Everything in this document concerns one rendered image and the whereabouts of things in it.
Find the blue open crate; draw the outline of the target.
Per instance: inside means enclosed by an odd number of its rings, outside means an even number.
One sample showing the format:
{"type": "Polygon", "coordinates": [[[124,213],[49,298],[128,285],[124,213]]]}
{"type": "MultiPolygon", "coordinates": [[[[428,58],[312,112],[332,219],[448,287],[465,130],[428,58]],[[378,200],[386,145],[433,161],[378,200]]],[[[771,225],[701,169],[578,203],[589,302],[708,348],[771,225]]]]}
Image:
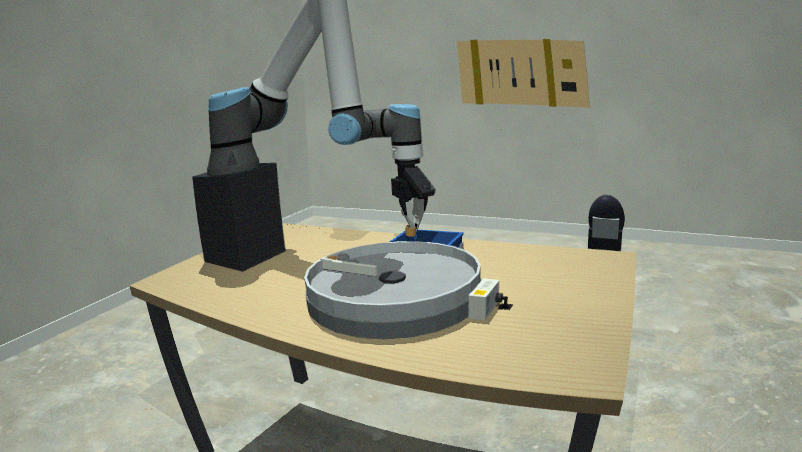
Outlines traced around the blue open crate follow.
{"type": "Polygon", "coordinates": [[[399,241],[419,241],[440,243],[445,245],[454,246],[460,249],[464,248],[462,236],[464,232],[450,232],[450,231],[434,231],[434,230],[417,230],[415,236],[406,236],[405,231],[392,239],[390,242],[399,241]]]}

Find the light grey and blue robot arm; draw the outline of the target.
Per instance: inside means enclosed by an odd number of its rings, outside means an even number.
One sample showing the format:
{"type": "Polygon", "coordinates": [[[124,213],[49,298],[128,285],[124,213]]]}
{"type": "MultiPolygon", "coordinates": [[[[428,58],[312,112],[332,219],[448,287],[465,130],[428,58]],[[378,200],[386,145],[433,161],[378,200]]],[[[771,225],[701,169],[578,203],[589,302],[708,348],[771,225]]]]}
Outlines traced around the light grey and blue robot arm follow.
{"type": "Polygon", "coordinates": [[[260,166],[252,133],[269,130],[283,121],[288,109],[287,88],[321,32],[332,105],[330,137],[341,145],[391,137],[394,159],[423,157],[418,106],[395,104],[389,109],[363,110],[347,0],[306,0],[261,78],[250,88],[210,96],[208,175],[260,166]]]}

